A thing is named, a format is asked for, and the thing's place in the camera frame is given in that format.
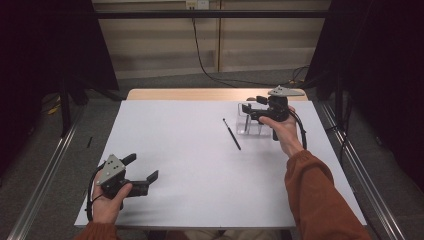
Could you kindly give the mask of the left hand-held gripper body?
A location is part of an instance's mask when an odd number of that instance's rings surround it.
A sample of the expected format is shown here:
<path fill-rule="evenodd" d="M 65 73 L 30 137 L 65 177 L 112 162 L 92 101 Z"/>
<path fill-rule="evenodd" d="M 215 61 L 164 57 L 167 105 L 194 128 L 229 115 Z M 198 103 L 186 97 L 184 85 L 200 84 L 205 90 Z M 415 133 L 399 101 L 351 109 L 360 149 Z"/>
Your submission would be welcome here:
<path fill-rule="evenodd" d="M 111 154 L 103 164 L 101 175 L 96 182 L 103 190 L 106 198 L 113 199 L 118 191 L 127 183 L 132 184 L 128 197 L 147 196 L 149 185 L 146 180 L 130 181 L 126 178 L 126 166 L 114 154 Z"/>

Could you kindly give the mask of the white wall socket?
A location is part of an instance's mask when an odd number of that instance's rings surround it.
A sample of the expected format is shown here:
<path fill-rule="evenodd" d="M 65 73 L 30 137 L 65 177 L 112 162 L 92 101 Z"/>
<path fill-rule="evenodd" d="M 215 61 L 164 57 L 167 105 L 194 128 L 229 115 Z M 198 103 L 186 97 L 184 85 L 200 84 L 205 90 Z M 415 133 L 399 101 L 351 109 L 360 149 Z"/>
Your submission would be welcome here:
<path fill-rule="evenodd" d="M 185 0 L 187 10 L 208 10 L 210 8 L 209 0 Z"/>

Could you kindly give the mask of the clear plastic organizer box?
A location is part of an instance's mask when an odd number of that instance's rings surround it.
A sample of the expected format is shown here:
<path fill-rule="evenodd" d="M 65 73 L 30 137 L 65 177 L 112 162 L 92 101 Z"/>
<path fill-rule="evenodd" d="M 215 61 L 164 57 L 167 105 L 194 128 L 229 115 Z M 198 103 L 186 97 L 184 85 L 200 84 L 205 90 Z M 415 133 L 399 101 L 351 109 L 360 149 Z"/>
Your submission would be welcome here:
<path fill-rule="evenodd" d="M 242 105 L 243 104 L 250 104 L 252 110 L 266 110 L 267 107 L 264 105 L 261 105 L 259 103 L 239 103 L 238 104 L 238 112 L 236 117 L 236 133 L 238 135 L 243 136 L 251 136 L 251 137 L 270 137 L 272 135 L 272 129 L 266 125 L 261 125 L 257 120 L 253 120 L 250 116 L 250 125 L 248 133 L 244 133 L 244 125 L 245 125 L 245 119 L 246 115 L 242 112 Z"/>

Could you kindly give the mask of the person's right hand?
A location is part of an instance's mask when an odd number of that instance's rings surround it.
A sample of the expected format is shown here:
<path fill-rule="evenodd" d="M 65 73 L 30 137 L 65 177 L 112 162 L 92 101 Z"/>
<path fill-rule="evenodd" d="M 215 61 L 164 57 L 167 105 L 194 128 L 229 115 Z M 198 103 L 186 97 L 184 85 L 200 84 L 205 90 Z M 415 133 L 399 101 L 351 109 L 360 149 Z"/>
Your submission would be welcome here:
<path fill-rule="evenodd" d="M 259 121 L 276 132 L 281 149 L 289 158 L 303 150 L 303 146 L 298 139 L 296 120 L 293 116 L 289 116 L 283 122 L 277 122 L 269 117 L 262 116 Z"/>

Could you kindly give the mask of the black curtain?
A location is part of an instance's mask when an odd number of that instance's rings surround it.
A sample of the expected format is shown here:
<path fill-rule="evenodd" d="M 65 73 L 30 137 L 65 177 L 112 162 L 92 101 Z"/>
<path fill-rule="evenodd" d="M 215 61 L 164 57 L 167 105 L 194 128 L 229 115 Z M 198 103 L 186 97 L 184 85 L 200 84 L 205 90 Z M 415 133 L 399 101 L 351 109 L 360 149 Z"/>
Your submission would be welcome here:
<path fill-rule="evenodd" d="M 424 0 L 331 0 L 305 83 L 347 90 L 424 191 Z"/>
<path fill-rule="evenodd" d="M 42 99 L 65 88 L 87 102 L 117 78 L 93 0 L 0 0 L 0 176 L 35 126 Z"/>

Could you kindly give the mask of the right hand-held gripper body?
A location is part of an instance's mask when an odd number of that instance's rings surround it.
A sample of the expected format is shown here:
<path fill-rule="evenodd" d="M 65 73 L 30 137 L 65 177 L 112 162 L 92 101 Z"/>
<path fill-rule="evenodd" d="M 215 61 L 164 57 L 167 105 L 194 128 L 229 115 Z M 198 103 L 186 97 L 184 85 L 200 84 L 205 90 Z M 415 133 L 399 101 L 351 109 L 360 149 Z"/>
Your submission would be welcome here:
<path fill-rule="evenodd" d="M 283 122 L 289 117 L 288 98 L 294 96 L 304 96 L 304 93 L 282 86 L 277 86 L 268 91 L 266 110 L 252 110 L 251 118 L 258 120 L 261 116 L 269 117 L 277 122 Z"/>

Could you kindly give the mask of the person's left orange sleeve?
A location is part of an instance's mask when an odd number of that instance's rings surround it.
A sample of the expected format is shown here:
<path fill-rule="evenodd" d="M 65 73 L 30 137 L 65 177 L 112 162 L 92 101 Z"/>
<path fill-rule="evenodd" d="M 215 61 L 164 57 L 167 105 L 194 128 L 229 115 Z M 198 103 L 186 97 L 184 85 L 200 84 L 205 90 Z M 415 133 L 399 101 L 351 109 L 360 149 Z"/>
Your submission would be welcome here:
<path fill-rule="evenodd" d="M 114 224 L 90 221 L 73 240 L 121 240 L 121 238 Z"/>

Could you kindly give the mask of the black metal stand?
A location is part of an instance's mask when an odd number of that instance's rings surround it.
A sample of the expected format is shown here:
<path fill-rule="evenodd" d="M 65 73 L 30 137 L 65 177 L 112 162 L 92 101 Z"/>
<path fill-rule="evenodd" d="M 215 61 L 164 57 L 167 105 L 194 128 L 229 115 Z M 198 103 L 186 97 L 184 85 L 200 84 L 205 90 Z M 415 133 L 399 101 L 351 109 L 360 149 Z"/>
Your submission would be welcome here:
<path fill-rule="evenodd" d="M 62 133 L 61 136 L 65 137 L 71 127 L 71 112 L 69 105 L 69 95 L 66 86 L 66 79 L 62 78 L 59 84 L 60 87 L 60 106 L 62 114 Z"/>
<path fill-rule="evenodd" d="M 343 125 L 343 86 L 340 73 L 337 74 L 337 86 L 335 90 L 335 116 L 338 127 Z"/>

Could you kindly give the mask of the aluminium floor rail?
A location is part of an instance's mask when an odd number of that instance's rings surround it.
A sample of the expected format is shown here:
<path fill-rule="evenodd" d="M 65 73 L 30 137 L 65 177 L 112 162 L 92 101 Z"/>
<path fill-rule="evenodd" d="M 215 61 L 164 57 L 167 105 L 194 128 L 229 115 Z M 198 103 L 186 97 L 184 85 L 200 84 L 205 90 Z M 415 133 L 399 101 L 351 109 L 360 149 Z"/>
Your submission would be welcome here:
<path fill-rule="evenodd" d="M 41 179 L 39 180 L 35 190 L 31 194 L 30 199 L 25 205 L 24 209 L 16 221 L 12 231 L 10 232 L 7 240 L 25 240 L 32 224 L 44 202 L 46 194 L 53 182 L 60 164 L 71 144 L 75 135 L 76 129 L 81 121 L 81 118 L 85 112 L 85 107 L 79 107 L 76 110 L 70 125 L 69 130 L 66 134 L 60 138 L 57 147 L 51 156 L 46 169 L 43 172 Z"/>
<path fill-rule="evenodd" d="M 407 240 L 391 210 L 370 178 L 347 134 L 341 127 L 337 126 L 335 111 L 327 102 L 322 102 L 320 106 L 330 124 L 329 131 L 337 138 L 340 144 L 340 164 L 343 164 L 343 158 L 350 164 L 388 239 Z"/>

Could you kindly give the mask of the person's left hand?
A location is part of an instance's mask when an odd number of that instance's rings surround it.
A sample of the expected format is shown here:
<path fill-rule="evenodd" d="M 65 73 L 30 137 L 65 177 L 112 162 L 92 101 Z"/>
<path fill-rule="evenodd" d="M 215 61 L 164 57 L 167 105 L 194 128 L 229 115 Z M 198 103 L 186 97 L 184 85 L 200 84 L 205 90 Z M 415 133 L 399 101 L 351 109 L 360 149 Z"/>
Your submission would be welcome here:
<path fill-rule="evenodd" d="M 120 212 L 120 206 L 132 190 L 132 184 L 125 184 L 113 199 L 106 198 L 100 186 L 94 185 L 92 214 L 93 222 L 114 224 Z"/>

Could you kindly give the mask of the white table sheet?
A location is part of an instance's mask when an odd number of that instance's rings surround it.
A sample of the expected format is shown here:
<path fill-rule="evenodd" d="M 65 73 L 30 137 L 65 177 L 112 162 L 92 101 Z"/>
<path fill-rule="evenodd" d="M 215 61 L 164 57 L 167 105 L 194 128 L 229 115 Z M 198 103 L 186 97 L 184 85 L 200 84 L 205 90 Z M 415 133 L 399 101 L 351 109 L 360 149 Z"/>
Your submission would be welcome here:
<path fill-rule="evenodd" d="M 120 227 L 290 228 L 284 186 L 287 157 L 270 137 L 236 133 L 237 101 L 148 101 L 121 104 L 103 154 L 123 158 L 130 180 L 154 171 L 145 197 L 128 198 Z M 239 151 L 222 119 L 225 118 Z"/>

